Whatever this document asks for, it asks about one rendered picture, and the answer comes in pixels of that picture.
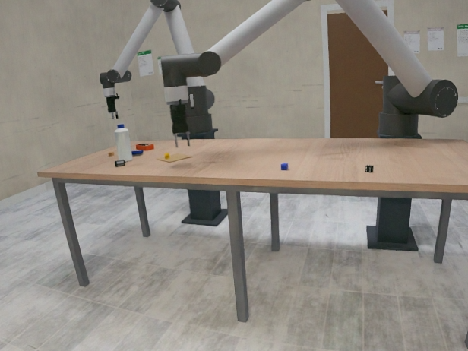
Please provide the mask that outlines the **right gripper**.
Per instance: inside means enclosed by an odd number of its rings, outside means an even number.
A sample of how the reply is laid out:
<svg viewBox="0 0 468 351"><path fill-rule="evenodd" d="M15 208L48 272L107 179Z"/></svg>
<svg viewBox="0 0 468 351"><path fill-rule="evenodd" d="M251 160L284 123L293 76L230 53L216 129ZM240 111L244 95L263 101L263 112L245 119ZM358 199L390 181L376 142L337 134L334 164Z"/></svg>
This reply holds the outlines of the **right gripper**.
<svg viewBox="0 0 468 351"><path fill-rule="evenodd" d="M114 119L113 112L115 112L115 116L118 119L119 116L118 116L118 111L116 111L116 108L115 108L115 99L119 99L119 96L118 96L118 94L115 94L115 88L112 87L112 88L103 89L103 95L104 95L104 97L106 97L106 103L107 103L107 106L108 106L108 113L111 113L112 114L112 119ZM115 95L117 95L117 96L115 96Z"/></svg>

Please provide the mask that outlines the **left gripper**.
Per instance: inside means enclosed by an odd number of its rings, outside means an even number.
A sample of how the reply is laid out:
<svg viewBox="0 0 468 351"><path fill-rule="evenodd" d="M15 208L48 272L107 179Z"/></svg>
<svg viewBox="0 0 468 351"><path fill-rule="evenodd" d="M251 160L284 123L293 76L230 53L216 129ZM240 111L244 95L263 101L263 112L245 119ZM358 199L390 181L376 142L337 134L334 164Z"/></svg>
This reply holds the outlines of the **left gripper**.
<svg viewBox="0 0 468 351"><path fill-rule="evenodd" d="M187 103L189 100L188 85L177 87L165 87L165 95L167 105L170 105L171 117L173 122L172 133L175 136L176 147L179 148L177 134L185 132L187 132L188 134L188 146L190 147L191 132L189 132L189 126L187 123ZM172 110L172 108L174 108L174 110Z"/></svg>

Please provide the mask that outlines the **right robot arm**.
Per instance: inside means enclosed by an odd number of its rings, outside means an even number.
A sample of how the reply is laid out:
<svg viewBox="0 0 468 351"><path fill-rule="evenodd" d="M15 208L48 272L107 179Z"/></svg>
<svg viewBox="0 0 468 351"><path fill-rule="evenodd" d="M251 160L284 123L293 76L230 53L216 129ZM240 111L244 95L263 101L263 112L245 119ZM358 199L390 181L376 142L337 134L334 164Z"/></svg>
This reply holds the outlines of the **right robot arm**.
<svg viewBox="0 0 468 351"><path fill-rule="evenodd" d="M131 80L131 72L127 70L128 66L131 64L163 9L177 54L194 53L180 11L180 2L176 0L150 1L150 7L133 32L113 69L108 72L100 73L100 83L103 85L103 89L112 88L115 87L116 83L128 82ZM208 94L210 94L210 96ZM206 90L206 85L202 77L188 77L188 95L187 123L191 134L212 131L212 115L208 113L208 109L214 105L215 97L212 91L210 93L209 90ZM207 97L209 98L207 99Z"/></svg>

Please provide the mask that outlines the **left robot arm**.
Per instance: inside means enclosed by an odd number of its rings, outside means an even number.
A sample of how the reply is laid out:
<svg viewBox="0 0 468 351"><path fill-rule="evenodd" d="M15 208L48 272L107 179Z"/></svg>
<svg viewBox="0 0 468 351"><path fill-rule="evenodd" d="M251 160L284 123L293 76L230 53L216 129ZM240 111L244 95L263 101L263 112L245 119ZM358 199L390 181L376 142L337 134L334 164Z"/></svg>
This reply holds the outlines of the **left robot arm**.
<svg viewBox="0 0 468 351"><path fill-rule="evenodd" d="M305 1L309 0L273 0L208 51L161 56L164 87L185 86L187 77L216 74L231 58ZM336 1L396 75L383 76L379 134L416 135L417 114L445 118L454 112L458 102L455 84L431 79L375 0Z"/></svg>

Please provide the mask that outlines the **tan mat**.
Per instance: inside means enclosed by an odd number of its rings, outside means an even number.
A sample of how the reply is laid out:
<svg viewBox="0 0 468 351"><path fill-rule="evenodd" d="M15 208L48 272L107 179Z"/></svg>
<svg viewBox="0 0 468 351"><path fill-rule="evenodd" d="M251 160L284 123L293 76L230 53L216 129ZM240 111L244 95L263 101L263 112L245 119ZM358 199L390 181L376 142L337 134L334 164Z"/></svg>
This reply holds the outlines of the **tan mat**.
<svg viewBox="0 0 468 351"><path fill-rule="evenodd" d="M175 161L178 161L178 160L187 159L187 158L190 158L190 157L193 157L193 156L177 153L177 154L170 155L169 159L165 159L165 157L160 157L160 158L157 158L157 160L161 160L161 161L164 161L164 162L167 162L167 163L171 163L171 162L175 162Z"/></svg>

